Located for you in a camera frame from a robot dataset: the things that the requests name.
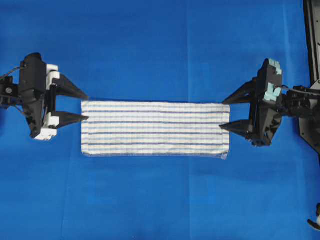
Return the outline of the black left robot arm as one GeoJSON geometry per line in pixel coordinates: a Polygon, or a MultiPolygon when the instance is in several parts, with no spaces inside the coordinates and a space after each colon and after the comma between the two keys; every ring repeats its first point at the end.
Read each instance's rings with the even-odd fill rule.
{"type": "Polygon", "coordinates": [[[27,55],[18,67],[0,77],[0,106],[16,108],[26,119],[30,137],[49,141],[58,129],[88,120],[87,116],[58,111],[57,96],[88,100],[59,67],[47,64],[40,53],[27,55]]]}

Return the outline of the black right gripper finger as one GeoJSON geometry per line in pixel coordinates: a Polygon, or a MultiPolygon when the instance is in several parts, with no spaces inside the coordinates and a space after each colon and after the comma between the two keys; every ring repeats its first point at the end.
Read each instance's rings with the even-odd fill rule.
{"type": "Polygon", "coordinates": [[[222,101],[223,105],[256,103],[256,85],[257,78],[253,77],[251,81],[244,83],[234,93],[222,101]]]}
{"type": "Polygon", "coordinates": [[[232,121],[229,123],[221,124],[219,127],[222,130],[226,130],[230,133],[234,133],[236,135],[239,135],[246,140],[250,138],[251,131],[250,131],[250,121],[248,119],[246,120],[237,120],[232,121]]]}

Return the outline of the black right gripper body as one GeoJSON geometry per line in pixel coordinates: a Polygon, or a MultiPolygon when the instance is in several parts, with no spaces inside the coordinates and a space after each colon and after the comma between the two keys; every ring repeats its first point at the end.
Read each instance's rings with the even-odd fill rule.
{"type": "Polygon", "coordinates": [[[252,78],[253,91],[249,113],[249,141],[255,147],[270,146],[281,122],[282,69],[274,59],[264,60],[252,78]]]}

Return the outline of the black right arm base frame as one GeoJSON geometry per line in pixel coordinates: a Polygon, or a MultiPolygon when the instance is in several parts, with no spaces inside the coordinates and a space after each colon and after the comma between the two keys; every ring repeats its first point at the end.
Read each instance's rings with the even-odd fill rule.
{"type": "MultiPolygon", "coordinates": [[[[306,44],[310,88],[320,90],[320,2],[318,0],[303,1],[306,44]]],[[[299,120],[300,136],[315,150],[320,152],[320,101],[311,99],[310,106],[314,117],[299,120]]]]}

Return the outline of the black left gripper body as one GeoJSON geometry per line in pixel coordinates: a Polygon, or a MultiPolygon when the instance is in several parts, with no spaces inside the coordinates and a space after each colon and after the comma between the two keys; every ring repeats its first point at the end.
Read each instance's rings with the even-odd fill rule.
{"type": "Polygon", "coordinates": [[[20,62],[18,95],[30,137],[38,141],[49,141],[57,135],[60,118],[54,116],[54,87],[60,80],[59,67],[47,64],[40,53],[27,55],[20,62]]]}

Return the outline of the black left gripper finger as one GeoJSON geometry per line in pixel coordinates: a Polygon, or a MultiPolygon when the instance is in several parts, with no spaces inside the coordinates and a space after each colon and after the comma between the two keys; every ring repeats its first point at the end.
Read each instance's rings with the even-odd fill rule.
{"type": "Polygon", "coordinates": [[[55,78],[56,94],[76,99],[88,99],[89,97],[77,86],[75,86],[65,75],[60,74],[55,78]]]}
{"type": "Polygon", "coordinates": [[[80,123],[89,119],[88,116],[83,116],[75,113],[65,111],[57,111],[56,116],[59,117],[59,124],[57,128],[62,128],[71,124],[80,123]]]}

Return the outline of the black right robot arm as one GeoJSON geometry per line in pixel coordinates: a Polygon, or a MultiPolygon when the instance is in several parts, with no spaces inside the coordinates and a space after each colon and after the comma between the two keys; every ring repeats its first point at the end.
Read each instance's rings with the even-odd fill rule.
{"type": "Polygon", "coordinates": [[[284,116],[311,122],[309,133],[304,137],[311,145],[320,145],[320,101],[318,89],[304,86],[289,88],[283,85],[280,63],[274,59],[264,60],[257,76],[244,83],[222,103],[224,105],[249,103],[248,119],[220,125],[230,133],[244,137],[253,146],[270,146],[284,116]]]}

